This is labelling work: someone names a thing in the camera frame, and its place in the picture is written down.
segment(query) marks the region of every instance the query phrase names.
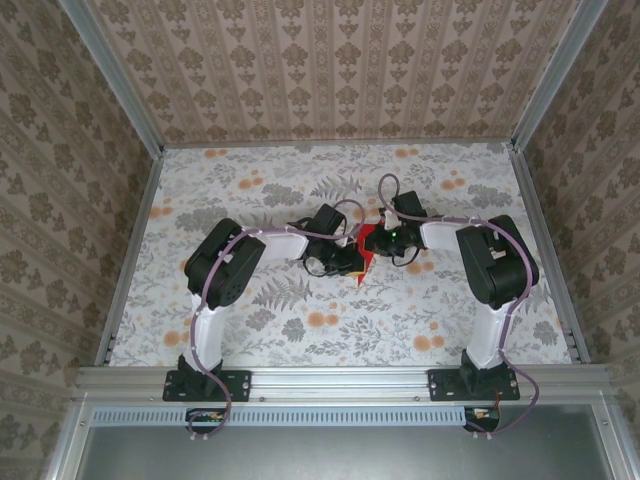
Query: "aluminum frame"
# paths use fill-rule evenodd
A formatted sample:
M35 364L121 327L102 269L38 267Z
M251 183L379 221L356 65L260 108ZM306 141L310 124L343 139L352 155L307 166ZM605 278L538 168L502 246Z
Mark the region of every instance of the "aluminum frame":
M551 105L553 97L564 82L606 5L607 0L586 0L578 4L575 15L569 22L567 30L513 132L516 147L524 150L531 140L533 132Z
M160 182L163 162L164 158L159 157L151 164L147 185L145 186L144 193L142 194L142 200L140 202L140 208L138 209L138 215L136 216L136 222L133 225L133 231L131 232L131 238L129 239L127 253L125 254L124 261L122 263L120 277L118 278L118 283L116 284L116 289L113 293L111 307L107 314L107 321L105 322L98 352L96 353L94 364L98 366L108 363L108 356L112 346L111 344L115 341L115 335L120 327L122 313L124 312L124 307L129 295L129 288L131 287L131 280L133 279L133 274L136 270L138 254L140 253L140 247L142 246L144 231L147 228L149 214L151 213L151 207L153 206L153 198L156 195L156 190L158 189L158 184Z
M558 310L558 316L563 325L571 329L571 335L575 341L575 348L578 351L580 360L584 363L589 363L591 357L587 349L587 343L582 335L580 323L578 322L578 317L576 316L571 297L569 296L567 284L562 275L562 268L560 267L556 250L553 247L551 234L549 233L547 222L544 219L540 200L538 200L525 156L522 153L522 149L517 147L510 152L510 156L511 165L513 166L518 187L522 194L522 203L524 203L524 208L529 217L529 223L531 223L531 231L533 232L533 237L536 240L536 245L540 252L542 269L549 282L549 289L551 290L556 309Z
M431 402L426 371L433 367L352 368L250 368L254 408L328 406L472 406L491 402ZM614 478L640 478L638 460L629 449L631 440L624 422L616 417L615 392L604 365L524 365L540 385L541 405L591 405L599 425ZM54 453L47 480L75 479L91 428L94 409L104 406L163 408L164 367L83 368L77 389ZM525 405L533 388L519 377ZM172 403L189 407L220 407L219 402Z
M352 138L352 139L315 139L315 140L269 140L263 142L210 142L210 143L168 143L167 150L184 150L190 148L239 148L239 147L319 147L326 145L428 145L461 143L469 145L471 143L510 143L508 137L487 137L487 138Z

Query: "floral wallpaper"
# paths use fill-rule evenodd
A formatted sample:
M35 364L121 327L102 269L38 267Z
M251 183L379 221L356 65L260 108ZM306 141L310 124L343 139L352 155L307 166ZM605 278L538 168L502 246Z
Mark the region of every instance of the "floral wallpaper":
M525 156L593 360L640 440L640 4L611 1Z
M511 215L538 258L504 144L168 150L110 365L176 364L191 322L184 265L222 218L281 226L348 197L375 223L389 171L430 214ZM349 225L360 219L344 211ZM261 265L232 309L228 366L451 365L471 337L476 300L459 255L429 250L401 268L374 258L360 287L311 277L295 261ZM517 363L570 362L544 273L507 352Z
M511 135L576 0L90 0L166 144Z
M55 446L149 162L58 3L0 2L0 478L39 478Z

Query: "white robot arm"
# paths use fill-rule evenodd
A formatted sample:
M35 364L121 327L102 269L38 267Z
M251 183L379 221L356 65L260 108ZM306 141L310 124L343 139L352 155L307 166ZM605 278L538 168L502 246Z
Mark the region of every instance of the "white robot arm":
M263 233L251 236L265 246L258 267L274 260L299 260L309 244L307 237L297 233ZM194 311L200 303L200 295L192 294L191 304ZM228 306L218 306L213 310L205 307L198 317L195 344L198 357L207 370L213 370L222 362L222 335L228 309ZM197 370L190 347L186 348L184 358L194 370Z
M420 236L425 247L431 250L448 250L460 253L456 233L466 226L447 223L425 223L420 226ZM506 312L516 301L504 303L499 308L479 304L476 309L473 335L467 345L467 355L479 369L489 369L502 363L498 345L504 328Z

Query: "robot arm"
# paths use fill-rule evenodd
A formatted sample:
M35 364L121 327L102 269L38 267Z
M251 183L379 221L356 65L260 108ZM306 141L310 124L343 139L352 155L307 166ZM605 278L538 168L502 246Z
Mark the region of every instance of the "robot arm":
M302 260L309 271L309 265L314 262L313 268L319 276L357 274L364 270L364 259L355 243L340 246L313 235L334 235L345 221L344 215L325 204L313 218L293 223L291 231L274 232L265 228L245 236L235 245L215 272L206 295L207 305L199 312L195 325L193 340L198 359L208 371L218 376L222 368L221 344L229 306L242 295L260 265L275 260ZM185 274L194 311L200 308L213 264L231 239L242 231L233 220L220 221L189 258ZM180 356L178 370L191 390L200 392L202 397L209 398L215 390L215 384L200 373L191 346Z
M427 217L413 191L396 195L392 203L400 214ZM449 393L465 390L470 397L495 396L496 378L507 378L507 385L510 383L510 371L500 355L500 344L506 314L527 286L524 260L511 243L486 225L401 220L389 210L384 211L384 216L384 225L376 226L365 239L366 250L387 257L403 257L407 248L414 247L448 250L462 257L469 287L479 305L473 335L462 353L462 366L452 380L445 382L449 385L439 388ZM508 233L522 247L531 266L532 285L536 285L538 268L513 220L501 215L488 223Z

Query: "patterned wall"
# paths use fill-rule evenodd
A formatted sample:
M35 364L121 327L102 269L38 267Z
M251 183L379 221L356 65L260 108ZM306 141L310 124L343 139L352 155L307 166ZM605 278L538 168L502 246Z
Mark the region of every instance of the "patterned wall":
M612 1L526 149L594 361L640 439L640 2Z
M149 162L57 2L0 2L0 478L55 445Z
M91 0L169 144L510 136L575 0Z

